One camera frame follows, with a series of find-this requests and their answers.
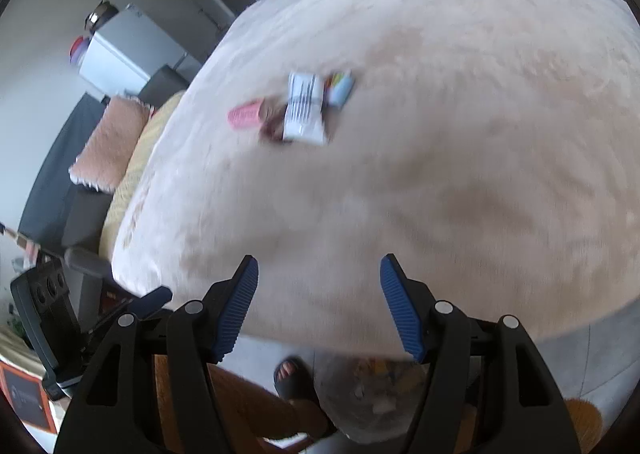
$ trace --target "yellow cushion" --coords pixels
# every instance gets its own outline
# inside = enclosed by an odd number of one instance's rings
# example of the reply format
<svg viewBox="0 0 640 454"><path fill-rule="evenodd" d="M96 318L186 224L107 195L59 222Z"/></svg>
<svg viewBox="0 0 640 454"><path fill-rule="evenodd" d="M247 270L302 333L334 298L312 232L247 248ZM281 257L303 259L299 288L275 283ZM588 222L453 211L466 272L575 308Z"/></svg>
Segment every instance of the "yellow cushion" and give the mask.
<svg viewBox="0 0 640 454"><path fill-rule="evenodd" d="M124 213L127 211L131 197L140 182L151 152L154 150L154 146L156 142L158 142L160 135L162 135L166 123L169 121L175 108L178 107L183 94L184 91L180 91L165 102L158 113L151 117L151 120L148 121L143 129L142 135L140 135L138 139L138 144L136 144L136 148L133 151L133 155L131 155L131 160L129 160L127 172L113 194L113 200L107 212L107 218L104 220L102 235L100 236L100 249L98 251L100 257L111 260Z"/></svg>

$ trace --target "person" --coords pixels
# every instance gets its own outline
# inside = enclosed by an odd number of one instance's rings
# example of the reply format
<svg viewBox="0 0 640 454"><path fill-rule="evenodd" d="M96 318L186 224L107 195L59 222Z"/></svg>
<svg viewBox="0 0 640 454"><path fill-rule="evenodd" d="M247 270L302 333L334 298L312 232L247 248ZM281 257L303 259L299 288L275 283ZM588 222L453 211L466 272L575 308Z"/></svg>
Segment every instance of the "person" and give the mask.
<svg viewBox="0 0 640 454"><path fill-rule="evenodd" d="M164 445L182 454L184 449L175 420L167 357L158 355L154 361ZM278 396L217 366L209 365L208 370L226 436L236 454L297 453L336 432L334 424L320 408L313 378L300 358L288 357L274 371ZM286 449L267 441L300 433L307 437Z"/></svg>

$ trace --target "white packet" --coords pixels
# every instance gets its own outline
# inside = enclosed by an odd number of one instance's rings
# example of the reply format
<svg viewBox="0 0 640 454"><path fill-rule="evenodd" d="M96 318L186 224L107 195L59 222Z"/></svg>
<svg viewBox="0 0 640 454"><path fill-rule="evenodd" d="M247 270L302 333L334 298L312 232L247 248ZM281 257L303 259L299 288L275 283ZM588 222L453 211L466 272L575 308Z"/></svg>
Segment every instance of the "white packet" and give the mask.
<svg viewBox="0 0 640 454"><path fill-rule="evenodd" d="M284 115L284 140L326 145L322 123L324 79L312 73L289 74L289 101Z"/></svg>

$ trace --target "foot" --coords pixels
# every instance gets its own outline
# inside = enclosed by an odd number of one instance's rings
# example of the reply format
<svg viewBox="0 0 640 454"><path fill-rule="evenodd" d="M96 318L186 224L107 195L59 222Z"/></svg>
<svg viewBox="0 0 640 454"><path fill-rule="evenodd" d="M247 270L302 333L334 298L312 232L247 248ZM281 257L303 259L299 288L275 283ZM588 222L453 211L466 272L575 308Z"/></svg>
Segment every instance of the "foot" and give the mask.
<svg viewBox="0 0 640 454"><path fill-rule="evenodd" d="M334 424L320 408L313 379L301 360L284 360L276 368L273 381L279 396L298 411L303 432L313 438L323 438L336 431Z"/></svg>

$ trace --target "wall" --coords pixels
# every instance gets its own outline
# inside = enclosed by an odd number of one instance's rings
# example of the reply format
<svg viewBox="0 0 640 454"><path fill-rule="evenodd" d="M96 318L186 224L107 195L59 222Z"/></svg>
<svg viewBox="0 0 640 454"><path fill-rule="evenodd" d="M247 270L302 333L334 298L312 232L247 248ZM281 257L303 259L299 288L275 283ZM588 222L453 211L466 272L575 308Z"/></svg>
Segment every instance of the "wall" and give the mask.
<svg viewBox="0 0 640 454"><path fill-rule="evenodd" d="M92 87L68 62L84 19L101 0L12 0L0 16L0 221L17 228L40 165L74 105ZM145 11L200 60L219 34L211 0L111 0ZM0 299L15 247L0 237ZM4 321L5 301L0 303Z"/></svg>

